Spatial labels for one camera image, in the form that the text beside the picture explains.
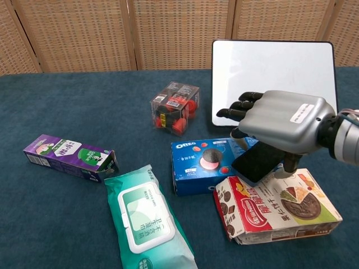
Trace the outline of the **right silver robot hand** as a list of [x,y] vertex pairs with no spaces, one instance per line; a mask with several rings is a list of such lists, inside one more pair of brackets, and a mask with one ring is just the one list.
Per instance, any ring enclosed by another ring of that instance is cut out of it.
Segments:
[[245,92],[217,112],[238,122],[236,132],[283,151],[281,175],[292,175],[301,156],[320,148],[320,125],[335,116],[322,97],[277,90]]

